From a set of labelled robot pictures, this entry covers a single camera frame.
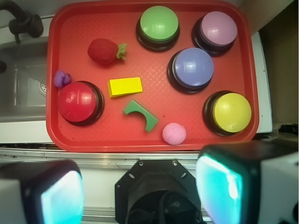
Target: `sink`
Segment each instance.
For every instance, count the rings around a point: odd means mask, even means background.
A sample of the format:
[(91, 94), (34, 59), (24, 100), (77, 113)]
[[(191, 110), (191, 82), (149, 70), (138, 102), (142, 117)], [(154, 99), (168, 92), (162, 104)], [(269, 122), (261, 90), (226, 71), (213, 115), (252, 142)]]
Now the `sink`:
[(48, 38), (0, 45), (0, 122), (45, 120)]

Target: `red tray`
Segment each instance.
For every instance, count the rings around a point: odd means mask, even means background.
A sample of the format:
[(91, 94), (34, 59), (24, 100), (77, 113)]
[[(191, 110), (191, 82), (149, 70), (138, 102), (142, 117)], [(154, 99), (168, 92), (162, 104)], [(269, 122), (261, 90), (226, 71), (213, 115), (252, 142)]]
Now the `red tray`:
[[(163, 53), (142, 47), (135, 27), (143, 11), (162, 5), (178, 16), (180, 36), (176, 45)], [(168, 82), (166, 67), (178, 51), (194, 47), (191, 30), (196, 20), (211, 11), (222, 11), (233, 18), (238, 35), (230, 51), (213, 57), (214, 76), (203, 91), (186, 95)], [(107, 38), (117, 44), (127, 43), (126, 61), (103, 68), (87, 54), (92, 40)], [(58, 112), (59, 90), (53, 80), (57, 70), (71, 75), (73, 81), (89, 81), (100, 88), (105, 98), (102, 117), (93, 125), (79, 127), (69, 124)], [(47, 129), (53, 142), (70, 152), (137, 152), (196, 150), (206, 144), (251, 140), (258, 127), (256, 76), (249, 27), (244, 16), (232, 5), (216, 0), (142, 0), (101, 1), (65, 6), (50, 26), (47, 74)], [(141, 77), (143, 92), (110, 99), (109, 79)], [(202, 109), (206, 99), (216, 91), (230, 90), (244, 95), (252, 108), (252, 119), (240, 133), (222, 137), (205, 125)], [(159, 122), (147, 133), (140, 114), (126, 116), (122, 110), (131, 99), (136, 100)], [(187, 138), (182, 145), (170, 146), (162, 139), (162, 129), (171, 122), (183, 125)]]

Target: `pink button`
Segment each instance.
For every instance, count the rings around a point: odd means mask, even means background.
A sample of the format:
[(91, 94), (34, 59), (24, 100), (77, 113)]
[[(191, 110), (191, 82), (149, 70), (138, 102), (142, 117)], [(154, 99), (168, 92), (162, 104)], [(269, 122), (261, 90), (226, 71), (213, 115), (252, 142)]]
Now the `pink button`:
[(201, 22), (201, 33), (214, 46), (223, 47), (233, 42), (237, 36), (237, 26), (233, 19), (222, 12), (210, 12)]

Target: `red strawberry toy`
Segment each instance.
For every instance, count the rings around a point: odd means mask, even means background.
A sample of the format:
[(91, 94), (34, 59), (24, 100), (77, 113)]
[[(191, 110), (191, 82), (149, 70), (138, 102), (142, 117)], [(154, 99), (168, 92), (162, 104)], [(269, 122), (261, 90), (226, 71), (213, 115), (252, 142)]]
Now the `red strawberry toy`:
[(126, 43), (117, 46), (116, 43), (99, 38), (91, 42), (88, 47), (88, 55), (100, 65), (106, 65), (117, 59), (125, 60)]

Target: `faucet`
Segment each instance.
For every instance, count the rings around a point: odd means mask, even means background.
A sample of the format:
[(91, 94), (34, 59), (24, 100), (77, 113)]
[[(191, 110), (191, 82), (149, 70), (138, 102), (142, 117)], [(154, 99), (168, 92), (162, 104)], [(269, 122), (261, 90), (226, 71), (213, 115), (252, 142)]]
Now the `faucet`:
[[(20, 43), (19, 34), (28, 33), (29, 36), (36, 38), (43, 33), (43, 23), (39, 15), (23, 11), (15, 2), (0, 0), (0, 10), (7, 10), (15, 17), (9, 22), (8, 27), (17, 43)], [(0, 74), (4, 73), (6, 68), (6, 64), (0, 61)]]

